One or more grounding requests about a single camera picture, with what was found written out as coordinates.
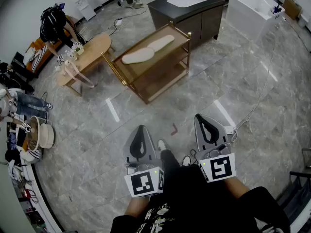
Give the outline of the white bathtub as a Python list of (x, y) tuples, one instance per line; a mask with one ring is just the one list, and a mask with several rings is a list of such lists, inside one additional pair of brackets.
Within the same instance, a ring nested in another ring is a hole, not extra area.
[(283, 18), (285, 9), (274, 0), (229, 0), (227, 22), (258, 42)]

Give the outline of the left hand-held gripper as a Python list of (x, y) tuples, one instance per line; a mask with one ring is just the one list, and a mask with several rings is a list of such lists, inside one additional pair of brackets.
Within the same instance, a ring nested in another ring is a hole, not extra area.
[(163, 192), (162, 161), (157, 159), (156, 148), (146, 126), (139, 125), (130, 133), (123, 155), (126, 163), (133, 162), (127, 164), (127, 175), (124, 177), (131, 197), (144, 198)]

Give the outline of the person's black trousers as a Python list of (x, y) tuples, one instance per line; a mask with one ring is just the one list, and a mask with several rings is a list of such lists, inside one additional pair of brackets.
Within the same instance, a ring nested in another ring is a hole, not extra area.
[(162, 200), (173, 204), (208, 193), (208, 183), (198, 165), (181, 166), (170, 150), (161, 152), (161, 160), (165, 171)]

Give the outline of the person's right forearm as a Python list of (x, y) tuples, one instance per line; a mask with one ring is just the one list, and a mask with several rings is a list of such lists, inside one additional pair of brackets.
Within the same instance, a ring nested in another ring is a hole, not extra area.
[(232, 196), (236, 199), (239, 199), (245, 193), (250, 191), (250, 189), (244, 185), (238, 178), (231, 177), (224, 180), (224, 183), (228, 189), (228, 191), (232, 194)]

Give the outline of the white insole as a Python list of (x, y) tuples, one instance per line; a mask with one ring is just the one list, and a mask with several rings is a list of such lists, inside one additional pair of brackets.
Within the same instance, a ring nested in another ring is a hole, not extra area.
[(151, 42), (147, 47), (153, 49), (154, 52), (158, 52), (174, 40), (175, 37), (173, 35), (166, 35), (156, 41)]

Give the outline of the dark sink cabinet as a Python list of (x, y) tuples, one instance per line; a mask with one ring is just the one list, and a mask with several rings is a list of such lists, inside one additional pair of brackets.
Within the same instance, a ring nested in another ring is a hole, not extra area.
[(154, 0), (148, 3), (156, 29), (172, 22), (184, 33), (191, 33), (193, 48), (214, 38), (218, 39), (225, 0), (207, 0), (186, 7), (176, 7), (167, 0)]

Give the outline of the white water dispenser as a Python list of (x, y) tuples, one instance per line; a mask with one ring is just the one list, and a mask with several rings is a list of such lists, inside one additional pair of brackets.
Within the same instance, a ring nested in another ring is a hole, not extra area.
[(90, 6), (87, 0), (71, 0), (71, 1), (83, 15), (84, 19), (86, 19), (87, 21), (91, 20), (93, 17), (96, 16), (95, 11)]

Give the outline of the person's left forearm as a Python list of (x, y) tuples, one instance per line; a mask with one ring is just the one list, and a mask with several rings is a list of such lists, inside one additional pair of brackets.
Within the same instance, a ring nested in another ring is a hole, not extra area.
[(135, 218), (141, 217), (147, 211), (149, 201), (150, 197), (131, 198), (124, 215), (132, 216)]

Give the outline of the black bag pile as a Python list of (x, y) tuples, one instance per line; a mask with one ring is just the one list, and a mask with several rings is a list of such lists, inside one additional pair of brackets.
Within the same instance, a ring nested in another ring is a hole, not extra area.
[(7, 88), (20, 88), (29, 95), (34, 93), (34, 88), (21, 79), (14, 71), (13, 67), (5, 62), (0, 63), (0, 84)]

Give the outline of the white flower pot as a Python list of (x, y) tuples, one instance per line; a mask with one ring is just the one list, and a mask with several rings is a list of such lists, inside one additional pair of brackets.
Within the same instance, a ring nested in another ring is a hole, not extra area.
[(80, 43), (79, 48), (74, 49), (73, 47), (71, 47), (70, 51), (73, 56), (81, 55), (84, 52), (84, 46)]

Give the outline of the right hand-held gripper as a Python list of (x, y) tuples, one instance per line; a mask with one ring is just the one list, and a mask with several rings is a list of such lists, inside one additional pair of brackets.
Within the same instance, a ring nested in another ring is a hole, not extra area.
[(236, 177), (235, 154), (227, 143), (224, 126), (209, 116), (196, 114), (194, 127), (200, 151), (195, 158), (207, 183)]

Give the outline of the oval wooden coffee table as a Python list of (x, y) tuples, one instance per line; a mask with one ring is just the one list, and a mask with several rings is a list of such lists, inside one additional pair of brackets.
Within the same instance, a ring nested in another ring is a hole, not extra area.
[[(76, 60), (72, 59), (68, 60), (74, 62), (75, 65), (78, 67), (78, 70), (86, 76), (94, 67), (96, 67), (99, 63), (101, 63), (106, 56), (110, 56), (109, 53), (110, 50), (112, 51), (114, 50), (112, 48), (112, 40), (110, 36), (106, 33), (101, 33), (95, 36), (93, 39), (91, 39), (84, 45), (83, 54), (78, 56)], [(81, 90), (77, 91), (72, 87), (72, 85), (77, 83), (80, 85), (80, 88), (82, 88), (84, 85), (82, 85), (80, 82), (76, 82), (75, 80), (73, 80), (65, 72), (65, 63), (61, 65), (57, 82), (60, 87), (69, 88), (75, 95), (77, 96), (82, 95), (82, 91)]]

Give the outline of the pink ribbon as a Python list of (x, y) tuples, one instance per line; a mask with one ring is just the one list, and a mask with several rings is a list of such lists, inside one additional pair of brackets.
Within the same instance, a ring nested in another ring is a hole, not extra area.
[(82, 85), (89, 88), (95, 87), (94, 83), (84, 74), (82, 74), (78, 70), (78, 67), (75, 65), (75, 63), (70, 60), (65, 61), (65, 72), (76, 82), (80, 82)]

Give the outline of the white curved counter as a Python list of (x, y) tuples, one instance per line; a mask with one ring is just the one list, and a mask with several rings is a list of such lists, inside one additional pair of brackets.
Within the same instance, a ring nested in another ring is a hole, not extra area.
[[(5, 160), (6, 139), (7, 126), (0, 123), (0, 229), (5, 233), (35, 233), (18, 200), (9, 175)], [(21, 163), (25, 178), (32, 182), (31, 185), (26, 185), (26, 188), (34, 191), (38, 200), (38, 203), (31, 202), (31, 204), (44, 220), (49, 233), (62, 233), (64, 228), (43, 193), (34, 164), (24, 159), (21, 159)]]

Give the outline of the white cushion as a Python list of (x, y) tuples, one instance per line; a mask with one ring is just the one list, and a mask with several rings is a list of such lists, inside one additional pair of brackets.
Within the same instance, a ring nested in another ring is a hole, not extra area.
[(27, 65), (29, 62), (33, 61), (37, 53), (38, 50), (33, 47), (29, 47), (23, 58), (24, 65)]

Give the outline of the orange sofa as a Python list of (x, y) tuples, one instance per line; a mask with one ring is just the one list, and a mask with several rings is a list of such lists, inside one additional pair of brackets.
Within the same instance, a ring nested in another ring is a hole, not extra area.
[[(33, 48), (35, 48), (36, 50), (41, 50), (44, 46), (45, 46), (45, 43), (42, 41), (41, 38), (38, 38), (35, 42), (32, 42), (32, 43), (30, 44), (29, 47), (33, 47)], [(41, 61), (40, 61), (40, 63), (39, 63), (39, 65), (38, 65), (38, 67), (37, 67), (35, 73), (32, 72), (32, 61), (29, 62), (29, 63), (26, 65), (26, 69), (27, 69), (28, 71), (30, 71), (31, 73), (35, 74), (35, 75), (36, 75), (36, 74), (39, 74), (41, 68), (42, 68), (43, 65), (47, 62), (47, 60), (49, 59), (49, 57), (51, 57), (51, 56), (52, 56), (51, 51), (50, 51), (49, 49), (47, 49), (46, 53), (44, 54), (43, 58), (42, 58)]]

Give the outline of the wooden shelf cart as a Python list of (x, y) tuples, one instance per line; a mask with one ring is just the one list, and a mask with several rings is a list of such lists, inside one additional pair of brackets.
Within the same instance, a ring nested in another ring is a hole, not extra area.
[[(167, 35), (173, 36), (174, 40), (156, 52), (151, 59), (132, 64), (122, 62), (121, 59), (125, 55), (147, 47)], [(148, 104), (188, 74), (190, 40), (191, 32), (185, 33), (170, 22), (134, 44), (114, 60), (111, 60), (107, 53), (102, 52), (101, 55), (121, 83)]]

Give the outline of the striped cushion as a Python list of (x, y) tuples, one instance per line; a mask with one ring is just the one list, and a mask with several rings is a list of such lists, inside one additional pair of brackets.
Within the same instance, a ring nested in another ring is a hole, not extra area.
[(35, 73), (41, 59), (43, 58), (44, 54), (47, 51), (47, 46), (45, 45), (41, 50), (39, 50), (32, 61), (32, 72)]

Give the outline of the cardboard box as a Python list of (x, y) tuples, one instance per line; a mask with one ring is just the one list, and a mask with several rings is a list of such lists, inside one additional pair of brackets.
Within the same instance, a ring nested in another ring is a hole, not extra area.
[(295, 0), (284, 0), (282, 7), (285, 9), (285, 13), (292, 19), (296, 18), (301, 14), (302, 7), (295, 2)]

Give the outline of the person's black printed shirt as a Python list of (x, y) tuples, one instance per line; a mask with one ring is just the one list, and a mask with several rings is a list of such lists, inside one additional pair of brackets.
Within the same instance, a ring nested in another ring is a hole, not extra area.
[(291, 233), (290, 223), (276, 200), (262, 186), (233, 198), (222, 186), (208, 184), (211, 201), (191, 203), (186, 195), (150, 200), (141, 218), (113, 219), (111, 233)]

